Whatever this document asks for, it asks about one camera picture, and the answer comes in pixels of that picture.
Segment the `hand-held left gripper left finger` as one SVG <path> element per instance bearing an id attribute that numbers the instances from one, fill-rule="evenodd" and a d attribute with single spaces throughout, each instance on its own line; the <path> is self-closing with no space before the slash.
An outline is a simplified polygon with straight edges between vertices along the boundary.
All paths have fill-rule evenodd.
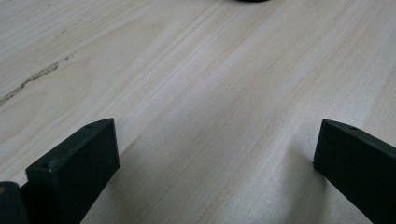
<path id="1" fill-rule="evenodd" d="M 26 169 L 28 216 L 34 224 L 79 224 L 119 168 L 115 121 L 80 128 Z"/>

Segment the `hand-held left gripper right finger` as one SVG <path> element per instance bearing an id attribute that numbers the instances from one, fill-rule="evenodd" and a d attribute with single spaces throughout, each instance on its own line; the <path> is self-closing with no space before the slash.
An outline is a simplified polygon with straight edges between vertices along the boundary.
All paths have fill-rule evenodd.
<path id="1" fill-rule="evenodd" d="M 374 224 L 396 224 L 396 147 L 325 119 L 313 165 Z"/>

